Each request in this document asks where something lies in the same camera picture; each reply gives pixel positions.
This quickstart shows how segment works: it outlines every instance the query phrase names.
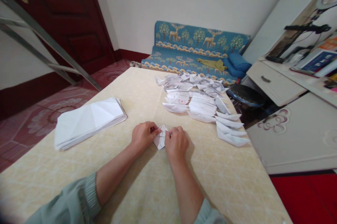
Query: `beige tablecloth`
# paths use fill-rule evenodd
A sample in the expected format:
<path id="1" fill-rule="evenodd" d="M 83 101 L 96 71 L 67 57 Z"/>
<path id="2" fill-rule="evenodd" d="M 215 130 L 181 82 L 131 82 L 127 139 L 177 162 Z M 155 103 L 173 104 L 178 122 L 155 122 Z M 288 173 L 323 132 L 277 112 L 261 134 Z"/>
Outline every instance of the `beige tablecloth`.
<path id="1" fill-rule="evenodd" d="M 210 202 L 233 223 L 291 223 L 254 148 L 236 148 L 217 137 L 216 125 L 167 112 L 154 76 L 165 72 L 130 68 L 89 103 L 120 98 L 128 119 L 65 152 L 54 149 L 54 131 L 1 178 L 1 210 L 23 222 L 68 183 L 90 175 L 131 141 L 133 128 L 154 121 L 181 125 L 193 145 L 187 159 Z M 165 151 L 151 145 L 130 168 L 97 223 L 179 223 L 179 210 Z"/>

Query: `person's left hand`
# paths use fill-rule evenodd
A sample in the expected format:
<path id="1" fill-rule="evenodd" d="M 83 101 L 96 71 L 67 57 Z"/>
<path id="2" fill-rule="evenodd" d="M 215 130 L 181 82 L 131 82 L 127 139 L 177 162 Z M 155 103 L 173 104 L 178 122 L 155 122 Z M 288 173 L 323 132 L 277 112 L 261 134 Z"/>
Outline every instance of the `person's left hand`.
<path id="1" fill-rule="evenodd" d="M 139 150 L 145 150 L 160 132 L 161 130 L 154 122 L 140 123 L 132 131 L 131 144 Z"/>

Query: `blue pillow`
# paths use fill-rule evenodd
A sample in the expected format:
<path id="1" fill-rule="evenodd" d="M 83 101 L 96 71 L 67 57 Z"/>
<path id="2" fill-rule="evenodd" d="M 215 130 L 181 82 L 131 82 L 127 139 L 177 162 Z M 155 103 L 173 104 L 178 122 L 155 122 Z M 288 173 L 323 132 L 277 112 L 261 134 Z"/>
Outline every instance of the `blue pillow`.
<path id="1" fill-rule="evenodd" d="M 227 66 L 227 70 L 232 76 L 238 77 L 241 79 L 246 76 L 246 72 L 241 71 L 241 70 L 236 70 L 228 58 L 224 58 L 222 59 L 222 61 L 224 62 L 224 65 Z"/>
<path id="2" fill-rule="evenodd" d="M 236 70 L 247 72 L 252 66 L 239 53 L 231 53 L 228 58 Z"/>

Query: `red floor mat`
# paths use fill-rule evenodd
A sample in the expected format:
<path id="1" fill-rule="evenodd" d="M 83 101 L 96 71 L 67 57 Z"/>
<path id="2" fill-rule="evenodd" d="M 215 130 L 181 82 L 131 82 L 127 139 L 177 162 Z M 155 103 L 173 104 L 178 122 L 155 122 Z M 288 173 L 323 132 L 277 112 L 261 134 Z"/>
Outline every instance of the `red floor mat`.
<path id="1" fill-rule="evenodd" d="M 336 224 L 336 176 L 272 177 L 271 180 L 294 224 Z"/>

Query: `desk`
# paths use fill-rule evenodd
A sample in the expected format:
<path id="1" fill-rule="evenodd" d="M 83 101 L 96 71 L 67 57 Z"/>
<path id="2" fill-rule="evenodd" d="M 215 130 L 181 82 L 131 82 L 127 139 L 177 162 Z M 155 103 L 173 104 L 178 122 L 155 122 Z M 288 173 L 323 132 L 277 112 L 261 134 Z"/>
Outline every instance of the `desk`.
<path id="1" fill-rule="evenodd" d="M 23 222 L 68 183 L 90 175 L 117 155 L 144 121 L 181 125 L 193 144 L 187 159 L 206 197 L 233 223 L 291 223 L 254 148 L 236 148 L 217 137 L 216 125 L 167 112 L 154 76 L 130 68 L 88 103 L 120 98 L 128 119 L 65 151 L 54 150 L 54 131 L 1 175 L 1 207 Z M 152 144 L 131 166 L 97 223 L 179 223 L 174 180 L 165 151 Z"/>
<path id="2" fill-rule="evenodd" d="M 267 122 L 247 129 L 267 172 L 336 168 L 337 93 L 324 88 L 326 78 L 293 72 L 264 58 L 247 75 L 276 105 L 286 105 Z"/>

